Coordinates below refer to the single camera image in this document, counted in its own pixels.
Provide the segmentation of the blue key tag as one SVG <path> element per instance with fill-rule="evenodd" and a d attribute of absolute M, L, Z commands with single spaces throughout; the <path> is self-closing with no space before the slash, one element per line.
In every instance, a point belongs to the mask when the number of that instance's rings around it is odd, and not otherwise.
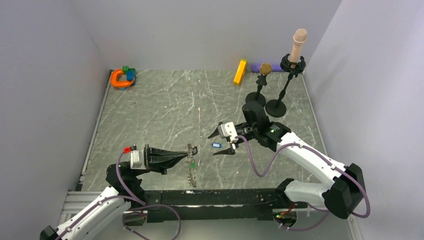
<path fill-rule="evenodd" d="M 213 142 L 213 143 L 211 144 L 211 146 L 212 146 L 213 148 L 218 148 L 218 149 L 222 148 L 222 145 L 221 145 L 220 143 L 217 143 L 217 142 Z"/>

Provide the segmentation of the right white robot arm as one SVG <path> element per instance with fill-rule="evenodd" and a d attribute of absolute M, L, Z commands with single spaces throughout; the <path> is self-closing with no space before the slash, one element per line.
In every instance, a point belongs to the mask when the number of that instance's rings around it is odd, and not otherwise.
<path fill-rule="evenodd" d="M 209 135 L 209 138 L 219 136 L 229 144 L 227 149 L 217 152 L 218 155 L 234 155 L 239 144 L 244 143 L 250 164 L 258 177 L 264 177 L 281 154 L 295 161 L 320 181 L 311 183 L 286 178 L 275 190 L 276 203 L 280 207 L 288 208 L 293 203 L 303 202 L 324 206 L 340 219 L 347 219 L 350 215 L 359 218 L 370 216 L 370 200 L 363 171 L 358 165 L 345 165 L 316 150 L 286 125 L 271 121 L 264 108 L 256 102 L 244 104 L 242 112 L 245 122 L 234 124 L 220 121 Z M 274 152 L 262 173 L 255 165 L 250 140 L 256 140 L 262 147 Z"/>

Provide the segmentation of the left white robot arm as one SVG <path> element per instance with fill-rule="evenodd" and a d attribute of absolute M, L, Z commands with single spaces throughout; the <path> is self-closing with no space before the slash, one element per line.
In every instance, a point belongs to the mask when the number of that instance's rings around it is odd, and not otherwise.
<path fill-rule="evenodd" d="M 138 176 L 146 173 L 167 174 L 184 158 L 192 158 L 198 153 L 190 143 L 183 151 L 170 151 L 145 145 L 125 147 L 120 157 L 130 155 L 129 161 L 117 160 L 106 170 L 108 186 L 83 210 L 57 227 L 47 226 L 40 233 L 41 240 L 89 240 L 103 230 L 114 218 L 131 215 L 145 217 L 144 210 L 163 208 L 160 200 L 149 201 L 141 187 Z"/>

